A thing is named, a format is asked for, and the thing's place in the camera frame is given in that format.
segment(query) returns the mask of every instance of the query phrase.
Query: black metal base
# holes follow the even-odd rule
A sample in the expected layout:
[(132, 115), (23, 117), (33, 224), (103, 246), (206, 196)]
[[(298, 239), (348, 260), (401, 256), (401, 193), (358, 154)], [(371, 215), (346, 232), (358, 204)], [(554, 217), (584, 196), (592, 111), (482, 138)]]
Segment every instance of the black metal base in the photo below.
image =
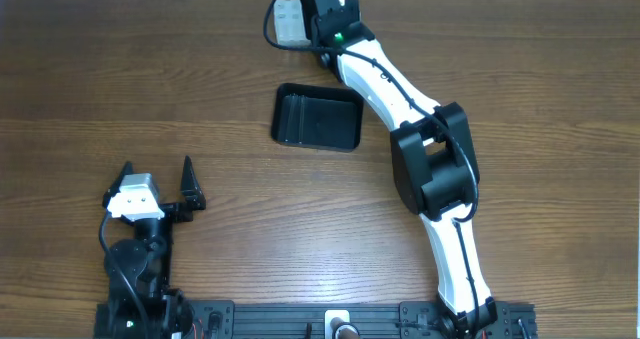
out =
[[(232, 301), (192, 301), (197, 339), (324, 339), (325, 312), (348, 310), (362, 339), (444, 338), (438, 329), (441, 313), (436, 302), (385, 304), (240, 304)], [(487, 339), (524, 339), (521, 319), (532, 339), (538, 338), (533, 305), (496, 302), (498, 320), (483, 329)], [(96, 338), (104, 332), (106, 305), (96, 312)], [(191, 331), (186, 338), (191, 338)], [(483, 338), (482, 331), (477, 335)]]

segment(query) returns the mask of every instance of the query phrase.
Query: black plastic container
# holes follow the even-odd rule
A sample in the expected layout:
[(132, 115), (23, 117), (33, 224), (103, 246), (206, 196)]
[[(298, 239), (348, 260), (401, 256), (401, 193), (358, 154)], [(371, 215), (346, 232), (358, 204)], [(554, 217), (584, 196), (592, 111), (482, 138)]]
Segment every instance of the black plastic container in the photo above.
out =
[(360, 144), (362, 107), (354, 90), (282, 84), (271, 137), (284, 145), (352, 151)]

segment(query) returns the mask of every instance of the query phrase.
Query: wood grain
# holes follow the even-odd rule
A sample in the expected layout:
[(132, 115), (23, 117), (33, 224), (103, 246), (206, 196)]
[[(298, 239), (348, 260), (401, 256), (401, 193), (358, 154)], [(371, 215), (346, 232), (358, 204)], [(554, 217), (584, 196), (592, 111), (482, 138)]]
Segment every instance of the wood grain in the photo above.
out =
[[(338, 84), (264, 43), (268, 1), (0, 0), (1, 336), (90, 336), (103, 191), (131, 160), (175, 199), (185, 154), (209, 198), (175, 229), (189, 297), (435, 297), (371, 110), (353, 153), (270, 140), (279, 84)], [(640, 0), (361, 2), (407, 77), (470, 117), (494, 296), (535, 303), (542, 337), (634, 337)]]

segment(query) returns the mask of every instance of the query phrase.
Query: black cable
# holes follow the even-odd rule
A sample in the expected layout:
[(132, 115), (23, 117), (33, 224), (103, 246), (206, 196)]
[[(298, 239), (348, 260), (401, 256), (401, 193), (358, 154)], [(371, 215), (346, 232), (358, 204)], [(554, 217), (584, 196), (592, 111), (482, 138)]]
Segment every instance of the black cable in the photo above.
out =
[(150, 339), (151, 335), (149, 335), (149, 316), (147, 315), (147, 311), (144, 310), (144, 305), (140, 301), (140, 298), (138, 298), (138, 295), (136, 294), (136, 291), (131, 286), (131, 283), (129, 283), (129, 280), (127, 279), (127, 276), (122, 271), (122, 268), (120, 268), (120, 265), (118, 265), (118, 262), (116, 261), (116, 258), (113, 256), (113, 253), (111, 252), (111, 250), (109, 250), (109, 247), (107, 246), (107, 242), (104, 240), (104, 229), (107, 226), (107, 222), (109, 221), (109, 218), (111, 218), (111, 215), (107, 211), (104, 215), (104, 218), (102, 219), (102, 224), (100, 224), (98, 240), (100, 240), (100, 245), (102, 245), (102, 250), (104, 250), (104, 254), (107, 256), (107, 260), (109, 260), (109, 264), (111, 264), (113, 269), (116, 271), (116, 274), (118, 274), (118, 277), (120, 277), (120, 279), (124, 283), (124, 286), (127, 288), (127, 291), (131, 295), (133, 302), (135, 303), (136, 307), (138, 308), (138, 311), (140, 312), (140, 318), (142, 319), (142, 327), (144, 328), (144, 337), (146, 339)]
[(329, 48), (329, 47), (292, 47), (292, 46), (287, 46), (287, 45), (281, 45), (278, 44), (276, 42), (274, 42), (271, 37), (269, 36), (269, 31), (268, 31), (268, 24), (269, 24), (269, 18), (271, 17), (271, 13), (273, 12), (273, 7), (276, 3), (276, 0), (271, 0), (271, 3), (269, 4), (269, 7), (267, 8), (267, 13), (264, 16), (264, 21), (263, 21), (263, 25), (262, 25), (262, 34), (264, 35), (264, 38), (267, 40), (267, 43), (269, 43), (271, 46), (273, 46), (274, 48), (277, 49), (281, 49), (281, 50), (288, 50), (288, 51), (297, 51), (297, 52), (310, 52), (310, 53), (316, 53), (316, 54), (331, 54), (331, 55), (349, 55), (355, 58), (358, 58), (360, 60), (363, 60), (369, 64), (371, 64), (372, 66), (378, 68), (382, 74), (384, 74), (384, 76), (387, 78), (387, 80), (389, 80), (389, 82), (393, 83), (393, 85), (398, 89), (398, 91), (400, 92), (400, 94), (402, 94), (402, 96), (404, 97), (404, 99), (407, 101), (407, 103), (409, 103), (409, 106), (413, 109), (415, 109), (418, 113), (424, 115), (427, 119), (433, 121), (436, 126), (440, 129), (440, 131), (442, 132), (442, 134), (450, 141), (453, 143), (453, 145), (455, 146), (455, 149), (458, 151), (458, 153), (460, 153), (462, 159), (464, 160), (465, 166), (467, 167), (467, 169), (469, 170), (469, 173), (471, 174), (471, 185), (472, 185), (472, 190), (473, 190), (473, 202), (471, 203), (471, 210), (469, 211), (469, 214), (462, 218), (462, 219), (454, 219), (455, 221), (459, 222), (459, 223), (464, 223), (467, 222), (469, 220), (471, 220), (473, 218), (473, 216), (475, 215), (476, 211), (478, 210), (478, 182), (476, 181), (476, 175), (475, 172), (473, 171), (473, 167), (471, 166), (471, 162), (469, 161), (469, 158), (467, 157), (467, 155), (465, 154), (464, 150), (462, 150), (462, 147), (460, 147), (460, 144), (458, 143), (458, 141), (453, 137), (453, 135), (451, 134), (451, 132), (449, 131), (449, 128), (444, 125), (440, 120), (438, 120), (436, 117), (434, 117), (433, 115), (429, 114), (426, 110), (420, 108), (420, 106), (418, 106), (415, 102), (415, 100), (413, 100), (413, 98), (411, 98), (411, 96), (406, 92), (406, 90), (404, 90), (404, 88), (402, 87), (402, 85), (400, 85), (400, 83), (398, 82), (398, 80), (380, 63), (378, 63), (377, 60), (369, 58), (367, 56), (364, 56), (360, 53), (356, 53), (356, 52), (352, 52), (349, 50), (344, 50), (344, 49), (338, 49), (338, 48)]
[(464, 239), (462, 238), (462, 228), (460, 227), (460, 223), (454, 222), (453, 226), (456, 227), (456, 232), (458, 232), (458, 240), (460, 241), (460, 248), (462, 249), (462, 259), (464, 260), (464, 268), (467, 271), (467, 279), (469, 280), (469, 285), (471, 286), (471, 294), (473, 294), (473, 305), (475, 306), (476, 319), (473, 322), (473, 329), (471, 330), (471, 337), (475, 338), (476, 333), (478, 332), (478, 325), (480, 323), (480, 305), (478, 303), (478, 292), (476, 291), (475, 281), (473, 280), (473, 275), (471, 275), (471, 267), (469, 266), (469, 258), (467, 257), (467, 248), (464, 245)]

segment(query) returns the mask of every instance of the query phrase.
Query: wooden surface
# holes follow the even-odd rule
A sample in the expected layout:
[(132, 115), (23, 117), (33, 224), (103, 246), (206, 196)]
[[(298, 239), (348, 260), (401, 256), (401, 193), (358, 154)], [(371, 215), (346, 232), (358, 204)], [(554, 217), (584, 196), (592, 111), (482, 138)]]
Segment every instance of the wooden surface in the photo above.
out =
[[(190, 298), (435, 298), (370, 109), (353, 153), (270, 139), (279, 84), (338, 84), (267, 46), (268, 2), (0, 0), (0, 335), (90, 336), (102, 193), (131, 160), (175, 199), (185, 154), (209, 198), (175, 228)], [(494, 296), (535, 303), (543, 337), (633, 337), (640, 0), (361, 3), (406, 76), (470, 118)]]

